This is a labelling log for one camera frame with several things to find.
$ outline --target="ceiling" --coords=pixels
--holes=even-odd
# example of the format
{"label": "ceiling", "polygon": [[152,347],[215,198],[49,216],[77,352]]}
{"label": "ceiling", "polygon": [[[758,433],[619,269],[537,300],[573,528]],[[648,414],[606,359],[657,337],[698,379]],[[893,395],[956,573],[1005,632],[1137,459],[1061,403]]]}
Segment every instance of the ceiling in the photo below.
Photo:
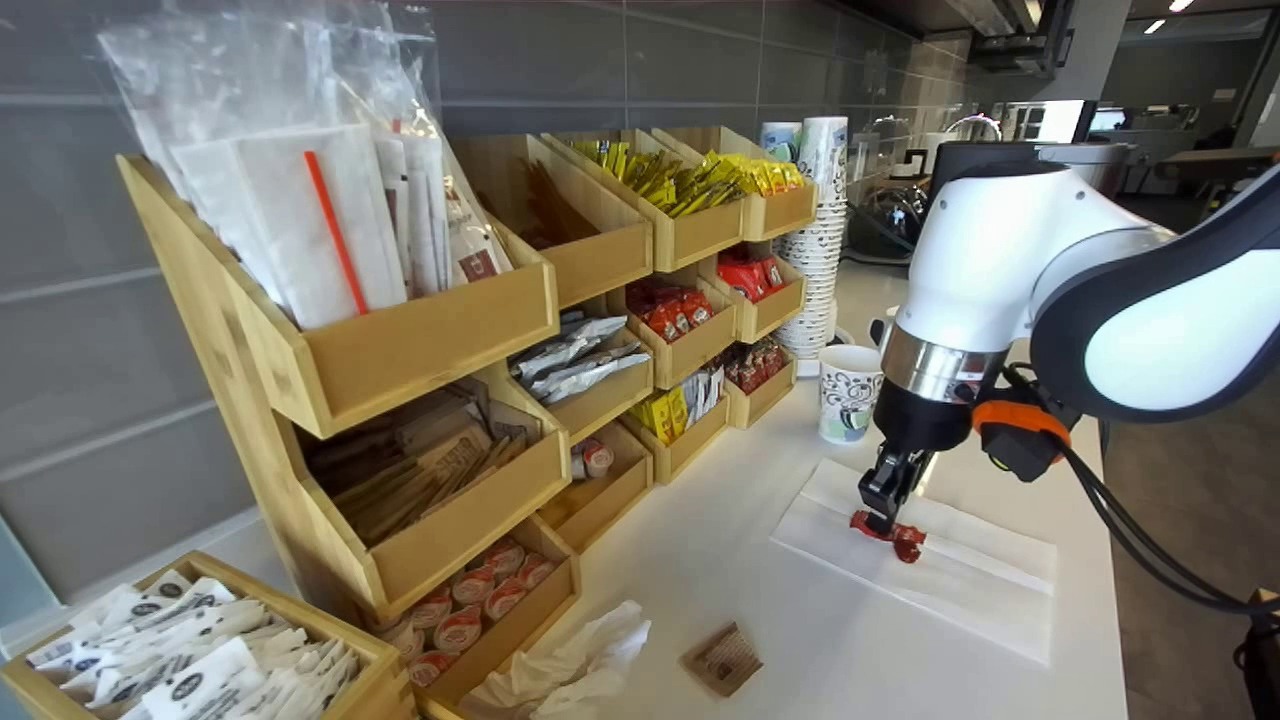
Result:
{"label": "ceiling", "polygon": [[[846,0],[860,13],[893,19],[910,32],[966,32],[966,15],[947,0]],[[1280,0],[1191,0],[1184,15],[1214,15],[1214,13],[1248,13],[1248,7],[1280,7]],[[1166,15],[1170,0],[1133,0],[1127,15],[1151,19]]]}

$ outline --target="wooden compartment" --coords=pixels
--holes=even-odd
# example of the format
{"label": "wooden compartment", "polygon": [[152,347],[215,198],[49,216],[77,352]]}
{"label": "wooden compartment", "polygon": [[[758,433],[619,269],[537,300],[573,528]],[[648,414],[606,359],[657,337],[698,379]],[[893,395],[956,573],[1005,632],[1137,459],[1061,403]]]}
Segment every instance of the wooden compartment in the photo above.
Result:
{"label": "wooden compartment", "polygon": [[637,321],[637,314],[627,321],[632,333],[652,347],[652,384],[657,386],[677,386],[679,379],[689,379],[698,369],[716,359],[735,338],[742,300],[728,296],[707,269],[685,269],[685,270],[674,270],[665,280],[698,284],[716,307],[714,321],[704,321],[694,333],[677,337],[677,345],[657,337],[643,321]]}
{"label": "wooden compartment", "polygon": [[567,443],[595,435],[606,423],[623,414],[652,393],[652,359],[609,377],[606,384],[551,403],[550,410],[562,419]]}
{"label": "wooden compartment", "polygon": [[[582,235],[542,247],[555,269],[562,307],[606,296],[652,270],[648,216],[593,178],[565,153],[551,153],[537,137],[455,140],[452,153],[461,155],[483,206],[530,243],[545,224],[537,203],[550,203],[550,195],[562,195],[567,203],[555,206],[562,216],[575,216],[587,224],[582,227]],[[542,169],[551,184],[550,195],[534,186],[534,169]]]}
{"label": "wooden compartment", "polygon": [[336,528],[340,544],[322,549],[340,581],[360,597],[369,625],[386,626],[465,568],[476,553],[496,544],[567,485],[567,443],[551,410],[545,410],[517,379],[483,373],[488,395],[545,419],[545,441],[525,447],[511,465],[465,485],[439,508],[401,528],[381,544],[363,544],[336,499],[307,472],[302,447],[291,451],[295,510]]}
{"label": "wooden compartment", "polygon": [[[731,127],[657,127],[652,137],[674,153],[679,146],[698,153],[698,159],[704,159],[704,153],[767,155],[761,145],[735,137]],[[775,195],[743,195],[742,235],[775,238],[785,230],[813,224],[813,216],[816,216],[813,184],[798,184]]]}
{"label": "wooden compartment", "polygon": [[699,414],[699,419],[698,419],[685,435],[677,435],[674,443],[660,443],[660,441],[648,435],[648,429],[637,423],[637,419],[623,419],[623,423],[627,423],[627,433],[652,451],[652,478],[657,478],[657,485],[669,485],[669,478],[677,478],[677,472],[685,472],[685,466],[722,435],[726,414],[728,414],[728,406],[726,406],[726,399],[722,399],[707,414]]}
{"label": "wooden compartment", "polygon": [[[643,210],[652,221],[652,269],[657,270],[677,270],[685,265],[707,260],[722,247],[742,238],[742,198],[722,203],[722,206],[704,206],[698,216],[669,216],[657,203],[648,203],[639,193],[632,193],[627,184],[617,184],[606,169],[595,169],[593,159],[584,159],[573,140],[606,140],[606,137],[542,137],[545,145],[551,145],[562,155],[567,155],[575,169],[584,169],[595,184],[606,184],[609,193],[617,193],[619,198],[627,198],[637,210]],[[648,131],[619,131],[609,140],[623,140],[639,153],[669,153],[660,140],[652,140]]]}
{"label": "wooden compartment", "polygon": [[506,619],[496,619],[465,655],[455,655],[434,688],[420,688],[426,698],[455,709],[488,672],[506,666],[567,608],[575,592],[575,557],[565,549],[565,540],[542,521],[525,521],[511,537],[525,549],[562,560],[555,573],[537,585]]}
{"label": "wooden compartment", "polygon": [[[401,650],[336,614],[325,614],[322,608],[280,597],[267,585],[212,560],[212,557],[184,557],[173,563],[188,581],[196,575],[215,575],[225,581],[236,597],[252,597],[291,619],[295,626],[307,626],[311,639],[340,639],[360,655],[358,681],[327,704],[327,720],[360,720],[360,714],[381,714],[381,720],[416,720],[420,704],[414,694],[409,672],[401,662]],[[0,676],[12,682],[16,698],[33,709],[33,714],[49,720],[93,720],[88,709],[81,709],[74,694],[63,694],[53,681],[46,681],[24,655],[0,666]]]}
{"label": "wooden compartment", "polygon": [[731,284],[722,284],[722,291],[735,296],[735,338],[742,345],[761,345],[764,337],[772,337],[775,326],[785,326],[802,303],[804,303],[804,280],[789,260],[775,260],[789,274],[785,287],[767,291],[761,303],[743,300]]}
{"label": "wooden compartment", "polygon": [[609,423],[600,441],[614,447],[617,472],[609,478],[567,485],[550,508],[542,508],[542,521],[550,521],[575,553],[619,521],[652,485],[652,456],[632,433]]}
{"label": "wooden compartment", "polygon": [[236,324],[267,403],[311,435],[358,429],[562,326],[551,265],[496,221],[517,270],[302,333],[162,169],[120,159],[120,170],[157,252],[201,265],[206,284],[225,284],[225,324]]}
{"label": "wooden compartment", "polygon": [[726,403],[731,429],[752,429],[764,410],[772,410],[798,386],[798,362],[767,377],[752,395],[726,379]]}

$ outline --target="robotic arm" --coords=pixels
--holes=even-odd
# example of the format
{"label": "robotic arm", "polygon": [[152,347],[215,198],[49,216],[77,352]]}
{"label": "robotic arm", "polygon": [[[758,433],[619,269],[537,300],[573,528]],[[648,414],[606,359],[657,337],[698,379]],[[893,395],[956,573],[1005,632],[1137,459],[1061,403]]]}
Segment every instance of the robotic arm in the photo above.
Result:
{"label": "robotic arm", "polygon": [[889,537],[934,451],[956,447],[1005,352],[1032,337],[1053,403],[1178,419],[1241,395],[1280,355],[1280,170],[1172,235],[1057,162],[987,162],[928,206],[886,338],[881,459],[860,478]]}

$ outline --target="white table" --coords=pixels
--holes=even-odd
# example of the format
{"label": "white table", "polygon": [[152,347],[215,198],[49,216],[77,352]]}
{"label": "white table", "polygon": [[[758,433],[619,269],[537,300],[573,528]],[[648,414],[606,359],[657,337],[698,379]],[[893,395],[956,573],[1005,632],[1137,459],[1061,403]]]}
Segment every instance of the white table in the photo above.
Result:
{"label": "white table", "polygon": [[[1057,642],[1053,666],[1041,666],[772,544],[813,465],[833,456],[816,441],[813,406],[813,386],[802,384],[752,433],[726,433],[587,549],[582,600],[545,639],[555,642],[623,597],[652,614],[648,649],[606,720],[1127,714],[1107,532],[1065,465],[1028,488],[967,441],[942,456],[928,485],[928,496],[952,508],[1057,544]],[[868,466],[877,443],[868,435],[842,459]],[[1095,423],[1082,423],[1076,443],[1095,465]],[[679,655],[728,619],[750,632],[764,666],[722,698]]]}

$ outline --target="plastic cup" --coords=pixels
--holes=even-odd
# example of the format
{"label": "plastic cup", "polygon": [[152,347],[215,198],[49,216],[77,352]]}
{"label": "plastic cup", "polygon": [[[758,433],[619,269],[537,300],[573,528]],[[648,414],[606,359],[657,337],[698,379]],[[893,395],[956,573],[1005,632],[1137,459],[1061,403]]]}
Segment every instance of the plastic cup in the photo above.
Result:
{"label": "plastic cup", "polygon": [[881,352],[865,345],[833,345],[820,359],[820,435],[838,447],[860,443],[874,429],[874,403],[881,393]]}

